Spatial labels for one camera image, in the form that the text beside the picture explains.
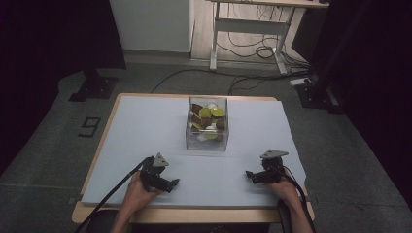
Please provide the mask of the black curtain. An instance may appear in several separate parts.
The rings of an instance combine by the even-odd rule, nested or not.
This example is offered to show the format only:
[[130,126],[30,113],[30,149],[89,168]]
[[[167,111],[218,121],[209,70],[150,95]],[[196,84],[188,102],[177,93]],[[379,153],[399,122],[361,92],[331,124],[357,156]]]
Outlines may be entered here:
[[412,209],[412,0],[329,0],[321,81]]
[[0,175],[52,106],[61,79],[124,67],[110,0],[0,0]]

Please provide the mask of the white cabinet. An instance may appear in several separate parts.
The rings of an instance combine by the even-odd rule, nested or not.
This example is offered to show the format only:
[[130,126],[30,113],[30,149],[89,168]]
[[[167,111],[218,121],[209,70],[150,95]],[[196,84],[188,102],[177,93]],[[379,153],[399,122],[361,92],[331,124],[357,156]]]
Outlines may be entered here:
[[194,0],[110,0],[124,50],[190,53]]

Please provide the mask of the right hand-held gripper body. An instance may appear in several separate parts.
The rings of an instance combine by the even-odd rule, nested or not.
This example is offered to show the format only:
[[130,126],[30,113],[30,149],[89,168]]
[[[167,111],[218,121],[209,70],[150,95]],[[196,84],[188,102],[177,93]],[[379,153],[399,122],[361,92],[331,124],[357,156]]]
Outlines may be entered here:
[[282,150],[267,150],[260,158],[263,172],[260,175],[260,180],[263,183],[276,183],[282,179],[285,173],[282,157],[288,155]]

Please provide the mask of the white desk frame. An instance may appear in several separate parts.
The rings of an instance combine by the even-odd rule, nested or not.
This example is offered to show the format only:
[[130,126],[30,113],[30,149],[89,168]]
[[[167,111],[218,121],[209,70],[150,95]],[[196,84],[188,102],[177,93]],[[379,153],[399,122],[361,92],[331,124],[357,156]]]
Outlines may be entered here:
[[[216,11],[213,20],[213,41],[210,53],[209,68],[217,70],[217,49],[218,34],[220,32],[234,32],[246,34],[261,34],[280,36],[280,42],[273,49],[273,56],[276,60],[281,75],[288,73],[285,67],[285,61],[281,55],[281,50],[285,44],[289,33],[292,18],[296,8],[303,9],[326,9],[329,6],[327,0],[208,0],[216,4]],[[227,4],[245,4],[245,5],[262,5],[287,7],[290,9],[288,18],[285,21],[260,21],[252,19],[235,19],[229,17],[220,17],[221,3]]]

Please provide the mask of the person's left hand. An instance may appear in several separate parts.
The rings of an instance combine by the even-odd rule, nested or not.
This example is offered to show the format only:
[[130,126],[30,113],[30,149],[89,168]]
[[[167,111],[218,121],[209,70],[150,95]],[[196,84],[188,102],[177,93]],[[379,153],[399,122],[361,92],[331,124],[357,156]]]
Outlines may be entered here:
[[147,191],[144,188],[144,184],[140,178],[140,172],[137,172],[132,176],[127,187],[127,191],[122,202],[122,207],[128,213],[133,214],[138,210],[143,209],[161,193],[162,191],[158,189]]

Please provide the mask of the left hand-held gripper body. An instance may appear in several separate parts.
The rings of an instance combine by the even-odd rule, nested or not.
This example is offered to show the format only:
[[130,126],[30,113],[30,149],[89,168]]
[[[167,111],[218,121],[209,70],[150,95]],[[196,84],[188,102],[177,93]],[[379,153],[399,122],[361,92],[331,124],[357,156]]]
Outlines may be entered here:
[[168,166],[168,162],[160,153],[144,159],[140,178],[147,191],[154,188],[162,191],[164,187],[169,186],[168,180],[160,176],[166,166]]

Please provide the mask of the pile of coffee capsules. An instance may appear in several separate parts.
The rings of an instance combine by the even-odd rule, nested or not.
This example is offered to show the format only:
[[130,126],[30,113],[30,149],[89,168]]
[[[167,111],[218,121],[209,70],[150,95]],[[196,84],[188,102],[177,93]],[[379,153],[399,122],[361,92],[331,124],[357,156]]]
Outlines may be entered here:
[[226,114],[216,103],[205,107],[199,104],[190,105],[189,129],[200,142],[220,142],[226,131]]

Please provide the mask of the person's right hand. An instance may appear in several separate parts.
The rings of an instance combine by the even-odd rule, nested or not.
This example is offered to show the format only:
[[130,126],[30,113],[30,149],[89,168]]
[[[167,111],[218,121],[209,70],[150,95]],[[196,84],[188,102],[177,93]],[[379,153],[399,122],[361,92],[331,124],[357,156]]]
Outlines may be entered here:
[[298,203],[300,201],[296,188],[292,183],[286,180],[277,183],[269,183],[267,187],[287,204]]

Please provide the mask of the black stand base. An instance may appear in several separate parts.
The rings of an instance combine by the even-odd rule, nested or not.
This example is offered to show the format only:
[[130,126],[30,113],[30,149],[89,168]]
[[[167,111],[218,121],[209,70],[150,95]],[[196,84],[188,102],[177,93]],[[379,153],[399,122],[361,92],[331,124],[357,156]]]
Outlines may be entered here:
[[327,110],[337,115],[344,113],[341,98],[331,87],[321,90],[312,84],[302,84],[295,89],[303,108]]
[[70,96],[70,102],[85,102],[87,98],[109,99],[119,80],[114,77],[101,77],[96,69],[84,70],[84,74],[86,79],[81,88]]

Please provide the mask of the clear plastic box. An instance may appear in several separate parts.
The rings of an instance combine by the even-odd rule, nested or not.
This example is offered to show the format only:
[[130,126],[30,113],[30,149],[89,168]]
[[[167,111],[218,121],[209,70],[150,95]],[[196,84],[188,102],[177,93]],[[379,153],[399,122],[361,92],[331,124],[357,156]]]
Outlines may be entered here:
[[[190,105],[199,104],[205,107],[209,103],[216,103],[218,106],[224,109],[226,114],[226,131],[224,132],[224,138],[220,142],[216,141],[204,141],[200,142],[196,139],[193,133],[189,129],[189,117],[190,117]],[[228,120],[228,100],[225,97],[209,97],[209,96],[191,96],[189,98],[189,109],[187,116],[187,126],[186,126],[186,142],[188,150],[210,150],[210,151],[225,151],[227,147],[228,137],[229,137],[229,120]]]

